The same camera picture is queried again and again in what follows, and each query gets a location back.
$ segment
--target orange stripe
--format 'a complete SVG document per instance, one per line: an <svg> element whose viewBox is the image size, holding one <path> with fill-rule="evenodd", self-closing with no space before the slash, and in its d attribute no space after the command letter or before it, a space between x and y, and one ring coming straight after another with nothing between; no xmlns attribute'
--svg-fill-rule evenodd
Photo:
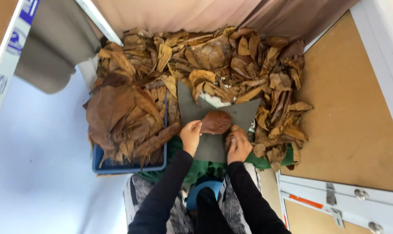
<svg viewBox="0 0 393 234"><path fill-rule="evenodd" d="M283 215L283 217L285 218L285 225L286 225L286 229L287 229L287 230L289 230L289 227L287 226L286 215Z"/></svg>
<svg viewBox="0 0 393 234"><path fill-rule="evenodd" d="M296 200L296 201L298 201L298 202L300 201L300 202L305 203L305 204L307 204L307 205L316 207L316 208L318 208L318 209L322 209L322 207L324 207L324 205L322 205L322 204L319 204L319 203L316 203L316 202L313 202L313 201L309 201L309 200L307 200L307 199L304 199L304 198L301 198L301 197L294 196L294 195L292 195L292 194L289 195L289 198L290 198L290 199L293 199L293 200Z"/></svg>

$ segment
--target hand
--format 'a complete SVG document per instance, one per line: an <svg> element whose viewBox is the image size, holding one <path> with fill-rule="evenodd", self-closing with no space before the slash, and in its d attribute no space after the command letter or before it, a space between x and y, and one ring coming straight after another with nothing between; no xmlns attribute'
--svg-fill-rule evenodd
<svg viewBox="0 0 393 234"><path fill-rule="evenodd" d="M228 165L232 162L244 162L252 150L245 134L235 132L231 139L230 151L228 152Z"/></svg>
<svg viewBox="0 0 393 234"><path fill-rule="evenodd" d="M188 152L192 157L194 157L196 148L198 147L199 136L202 135L202 133L199 132L201 127L202 122L200 120L191 121L182 128L180 134L183 150Z"/></svg>

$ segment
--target black sleeve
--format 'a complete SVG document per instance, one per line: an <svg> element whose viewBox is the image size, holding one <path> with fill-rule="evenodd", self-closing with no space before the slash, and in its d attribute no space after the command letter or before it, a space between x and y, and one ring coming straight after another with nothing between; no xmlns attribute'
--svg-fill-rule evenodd
<svg viewBox="0 0 393 234"><path fill-rule="evenodd" d="M140 205L133 222L129 225L129 234L166 233L170 210L192 162L193 158L188 152L180 150L176 153L162 177Z"/></svg>
<svg viewBox="0 0 393 234"><path fill-rule="evenodd" d="M283 221L262 197L250 174L246 171L244 163L232 162L227 168L227 173L243 209L244 218L253 234L290 234Z"/></svg>

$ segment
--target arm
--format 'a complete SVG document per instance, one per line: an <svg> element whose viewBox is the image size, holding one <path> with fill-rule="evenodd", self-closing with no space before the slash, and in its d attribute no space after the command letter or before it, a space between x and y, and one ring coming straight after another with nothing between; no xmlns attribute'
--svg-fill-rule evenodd
<svg viewBox="0 0 393 234"><path fill-rule="evenodd" d="M240 202L244 218L253 234L290 234L283 221L262 197L243 162L229 164L227 173L231 178L231 185Z"/></svg>
<svg viewBox="0 0 393 234"><path fill-rule="evenodd" d="M248 142L244 131L232 133L230 151L227 156L227 173L230 176L231 185L240 202L246 222L253 234L290 234L290 231L286 229L286 226L262 197L244 167L243 162L251 150L252 145Z"/></svg>
<svg viewBox="0 0 393 234"><path fill-rule="evenodd" d="M202 123L189 122L181 131L183 150L177 152L169 167L146 196L129 225L128 233L157 234L166 233L166 222L183 179L192 166L193 157L199 144Z"/></svg>

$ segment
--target blue plastic tray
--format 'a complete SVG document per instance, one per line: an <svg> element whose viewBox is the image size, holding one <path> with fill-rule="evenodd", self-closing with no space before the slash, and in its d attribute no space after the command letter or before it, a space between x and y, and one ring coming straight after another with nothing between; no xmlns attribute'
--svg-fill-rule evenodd
<svg viewBox="0 0 393 234"><path fill-rule="evenodd" d="M164 126L167 127L168 122L168 108L167 108L167 94L165 95L165 118ZM163 164L162 165L151 165L147 164L140 168L140 164L127 164L122 166L113 166L110 159L104 161L101 168L100 162L104 157L104 150L99 145L94 145L92 150L92 171L96 174L125 174L134 172L153 172L161 171L166 167L167 162L167 143L163 146Z"/></svg>

